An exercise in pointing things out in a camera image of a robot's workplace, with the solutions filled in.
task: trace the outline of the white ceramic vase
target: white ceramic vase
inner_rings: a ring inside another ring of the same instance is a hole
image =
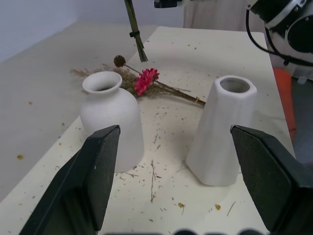
[[[89,93],[82,104],[80,118],[88,135],[120,125],[115,172],[131,170],[144,154],[139,105],[132,94],[120,88],[122,77],[110,71],[88,76],[83,88]]]
[[[256,95],[256,87],[245,78],[225,76],[213,83],[186,160],[205,185],[236,182],[239,162],[230,128],[250,126]]]

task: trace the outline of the orange object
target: orange object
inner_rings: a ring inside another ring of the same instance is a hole
[[[291,75],[283,69],[274,68],[273,70],[289,129],[290,138],[291,141],[293,141],[295,137],[296,125],[291,96]]]

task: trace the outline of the white table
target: white table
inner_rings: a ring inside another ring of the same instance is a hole
[[[142,40],[156,28],[141,26]],[[86,94],[69,70],[113,66],[117,53],[129,60],[137,51],[130,31],[78,22],[0,64],[0,202],[79,115]]]
[[[263,34],[253,36],[266,45]],[[269,56],[255,48],[244,32],[159,27],[145,43],[145,51],[148,63],[140,63],[135,54],[128,65],[138,70],[155,67],[162,82],[191,90],[191,95],[204,100],[218,76],[233,74],[249,78],[258,89],[252,127],[276,136],[294,154]],[[230,187],[207,187],[182,163],[202,107],[168,96],[140,98],[139,104],[145,156],[129,172],[138,176],[132,178],[125,173],[115,176],[99,234],[131,231],[171,234],[180,228],[199,234],[234,235],[244,228],[265,233],[267,230],[241,174]],[[85,138],[78,117],[1,202],[1,235],[17,234],[22,229],[59,167],[79,150]],[[162,177],[154,183],[153,203],[150,202],[152,160],[155,173]],[[178,203],[186,205],[184,211]]]

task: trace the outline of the gray floor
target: gray floor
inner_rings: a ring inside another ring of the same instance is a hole
[[[313,161],[313,81],[301,85],[292,79],[292,99],[297,127],[293,147],[297,159],[307,163]]]

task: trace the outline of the vase neck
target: vase neck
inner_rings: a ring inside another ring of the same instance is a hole
[[[83,88],[90,94],[106,96],[117,92],[121,84],[122,77],[119,74],[103,71],[88,76],[83,82]]]

